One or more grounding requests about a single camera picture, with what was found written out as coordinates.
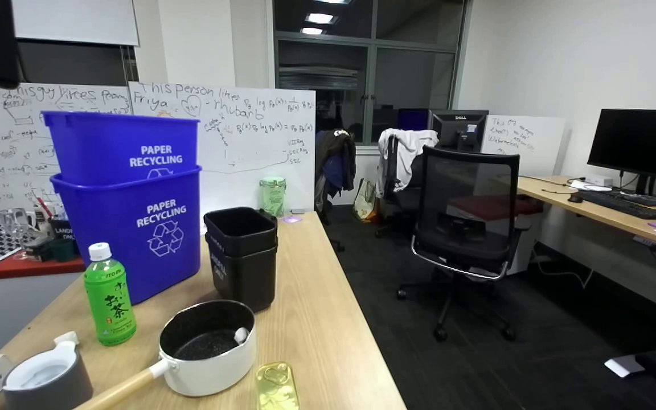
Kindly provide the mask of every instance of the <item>green bottle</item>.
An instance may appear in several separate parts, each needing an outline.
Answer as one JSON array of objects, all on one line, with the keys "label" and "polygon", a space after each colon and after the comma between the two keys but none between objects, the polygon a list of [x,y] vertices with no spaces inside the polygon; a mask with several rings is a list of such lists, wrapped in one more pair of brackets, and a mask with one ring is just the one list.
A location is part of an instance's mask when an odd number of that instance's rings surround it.
[{"label": "green bottle", "polygon": [[110,244],[89,246],[90,263],[84,269],[84,291],[95,321],[99,344],[115,346],[136,332],[129,305],[125,266],[112,260]]}]

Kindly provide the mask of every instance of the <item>dark carpet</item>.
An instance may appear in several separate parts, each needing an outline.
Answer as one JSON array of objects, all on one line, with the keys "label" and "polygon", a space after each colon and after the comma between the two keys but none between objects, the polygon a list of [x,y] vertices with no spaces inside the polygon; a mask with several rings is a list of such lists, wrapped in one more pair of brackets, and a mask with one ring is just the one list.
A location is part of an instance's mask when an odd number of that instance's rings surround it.
[{"label": "dark carpet", "polygon": [[545,263],[508,276],[489,299],[517,323],[515,341],[465,305],[451,308],[449,338],[438,341],[441,299],[397,299],[399,282],[433,274],[413,258],[407,231],[365,225],[351,206],[333,206],[326,229],[409,410],[656,407],[646,373],[622,379],[603,366],[612,356],[656,350],[656,305],[619,284],[594,276],[580,290],[571,276],[552,276],[576,269],[571,261],[545,255]]}]

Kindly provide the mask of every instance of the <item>bottle cap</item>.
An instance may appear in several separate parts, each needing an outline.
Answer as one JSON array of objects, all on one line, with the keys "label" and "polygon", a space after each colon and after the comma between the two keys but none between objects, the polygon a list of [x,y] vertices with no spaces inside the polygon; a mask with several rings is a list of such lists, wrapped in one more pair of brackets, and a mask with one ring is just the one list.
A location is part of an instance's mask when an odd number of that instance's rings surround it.
[{"label": "bottle cap", "polygon": [[106,260],[106,258],[112,258],[106,242],[95,242],[95,244],[86,246],[86,250],[89,250],[90,260]]}]

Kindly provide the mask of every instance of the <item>recycling symbol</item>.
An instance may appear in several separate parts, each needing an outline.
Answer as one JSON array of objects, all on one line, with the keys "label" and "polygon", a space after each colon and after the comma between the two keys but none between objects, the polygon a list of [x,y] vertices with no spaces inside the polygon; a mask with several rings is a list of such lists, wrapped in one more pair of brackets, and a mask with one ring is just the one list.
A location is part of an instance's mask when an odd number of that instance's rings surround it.
[{"label": "recycling symbol", "polygon": [[147,168],[147,180],[155,180],[155,178],[164,178],[164,174],[174,174],[171,168]]},{"label": "recycling symbol", "polygon": [[153,228],[147,247],[153,255],[164,258],[177,253],[184,244],[184,229],[176,221],[164,221]]}]

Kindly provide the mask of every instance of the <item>box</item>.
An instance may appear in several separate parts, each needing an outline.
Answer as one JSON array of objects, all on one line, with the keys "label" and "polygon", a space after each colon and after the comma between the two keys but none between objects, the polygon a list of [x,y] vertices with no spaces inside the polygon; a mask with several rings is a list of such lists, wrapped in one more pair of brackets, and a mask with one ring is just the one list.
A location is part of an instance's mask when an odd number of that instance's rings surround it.
[{"label": "box", "polygon": [[236,299],[254,311],[275,295],[275,218],[232,206],[205,214],[211,279],[220,295]]},{"label": "box", "polygon": [[193,119],[44,112],[62,180],[115,184],[196,168]]},{"label": "box", "polygon": [[228,206],[205,214],[208,234],[228,255],[249,255],[277,244],[275,218],[252,206]]},{"label": "box", "polygon": [[84,261],[89,244],[106,242],[125,263],[133,302],[199,271],[199,168],[123,184],[72,184],[55,174],[52,184]]}]

